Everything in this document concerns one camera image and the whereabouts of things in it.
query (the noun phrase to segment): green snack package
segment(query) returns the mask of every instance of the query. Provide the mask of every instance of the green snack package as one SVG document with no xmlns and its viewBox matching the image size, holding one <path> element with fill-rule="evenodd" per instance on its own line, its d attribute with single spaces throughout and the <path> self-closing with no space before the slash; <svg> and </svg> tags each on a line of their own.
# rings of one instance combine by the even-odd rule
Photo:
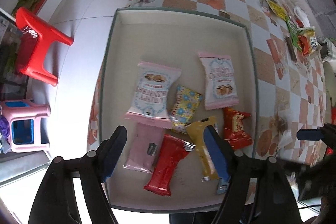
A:
<svg viewBox="0 0 336 224">
<path fill-rule="evenodd" d="M 296 25 L 289 18 L 286 19 L 286 23 L 287 23 L 287 27 L 289 29 L 289 33 L 291 34 L 291 39 L 292 39 L 293 45 L 296 48 L 298 48 L 300 52 L 302 52 L 302 48 L 299 44 L 299 37 L 298 37 Z"/>
</svg>

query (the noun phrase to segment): pink plastic stool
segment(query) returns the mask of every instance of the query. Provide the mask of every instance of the pink plastic stool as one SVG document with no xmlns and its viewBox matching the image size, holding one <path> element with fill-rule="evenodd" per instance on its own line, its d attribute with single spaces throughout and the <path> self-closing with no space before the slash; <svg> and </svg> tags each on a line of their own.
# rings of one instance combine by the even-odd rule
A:
<svg viewBox="0 0 336 224">
<path fill-rule="evenodd" d="M 8 120 L 9 123 L 8 142 L 13 152 L 20 153 L 50 149 L 49 143 L 41 143 L 41 119 L 50 116 L 50 107 L 48 105 L 36 105 L 28 99 L 3 101 L 0 102 L 0 105 L 2 115 Z M 33 120 L 34 125 L 32 127 L 32 143 L 14 143 L 12 124 L 15 121 L 22 120 Z"/>
</svg>

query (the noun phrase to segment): blue gripper pad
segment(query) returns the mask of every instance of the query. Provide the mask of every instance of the blue gripper pad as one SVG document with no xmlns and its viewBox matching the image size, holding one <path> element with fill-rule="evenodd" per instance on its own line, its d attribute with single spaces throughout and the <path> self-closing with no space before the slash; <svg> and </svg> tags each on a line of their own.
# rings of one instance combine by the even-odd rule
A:
<svg viewBox="0 0 336 224">
<path fill-rule="evenodd" d="M 104 183 L 107 178 L 112 176 L 126 141 L 126 128 L 118 126 L 111 138 L 105 144 L 102 151 L 99 153 L 99 178 L 101 183 Z"/>
<path fill-rule="evenodd" d="M 306 141 L 319 141 L 324 138 L 322 131 L 320 128 L 318 129 L 300 129 L 296 133 L 296 138 L 298 140 L 306 140 Z"/>
<path fill-rule="evenodd" d="M 210 130 L 206 127 L 203 132 L 204 143 L 209 151 L 211 160 L 215 165 L 218 176 L 224 180 L 224 182 L 229 182 L 230 175 L 227 172 L 227 161 L 222 154 L 220 148 L 218 147 L 215 139 L 212 137 Z"/>
</svg>

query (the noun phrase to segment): purple cloth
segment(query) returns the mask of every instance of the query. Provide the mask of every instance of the purple cloth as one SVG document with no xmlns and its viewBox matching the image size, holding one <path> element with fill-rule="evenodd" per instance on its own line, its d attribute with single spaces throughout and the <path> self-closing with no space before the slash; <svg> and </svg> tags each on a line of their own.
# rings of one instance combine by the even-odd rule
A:
<svg viewBox="0 0 336 224">
<path fill-rule="evenodd" d="M 5 138 L 8 138 L 8 136 L 9 136 L 9 123 L 3 115 L 0 115 L 0 132 L 1 132 L 2 136 L 4 136 Z"/>
</svg>

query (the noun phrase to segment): white tray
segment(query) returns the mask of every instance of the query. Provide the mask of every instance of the white tray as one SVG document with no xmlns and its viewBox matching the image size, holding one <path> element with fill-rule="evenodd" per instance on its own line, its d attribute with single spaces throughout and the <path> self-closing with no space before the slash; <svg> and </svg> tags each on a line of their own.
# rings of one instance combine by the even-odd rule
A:
<svg viewBox="0 0 336 224">
<path fill-rule="evenodd" d="M 207 51 L 231 56 L 240 100 L 235 108 L 252 114 L 252 118 L 244 122 L 244 128 L 254 138 L 258 112 L 250 43 L 246 29 L 239 23 L 199 12 L 158 9 L 120 9 L 112 24 L 102 76 L 101 139 L 110 138 L 120 124 L 126 127 L 128 136 L 113 176 L 106 182 L 109 201 L 112 208 L 137 212 L 167 213 L 214 208 L 222 202 L 223 194 L 216 194 L 217 180 L 201 182 L 201 161 L 195 151 L 178 164 L 170 182 L 170 198 L 144 190 L 143 186 L 151 175 L 122 167 L 135 136 L 135 122 L 122 117 L 131 105 L 139 61 L 182 69 L 181 77 L 168 93 L 169 109 L 175 102 L 178 84 L 204 94 L 205 72 L 197 51 Z M 221 132 L 222 110 L 207 111 L 203 101 L 194 121 L 211 115 L 217 117 Z M 252 146 L 244 152 L 251 156 Z"/>
</svg>

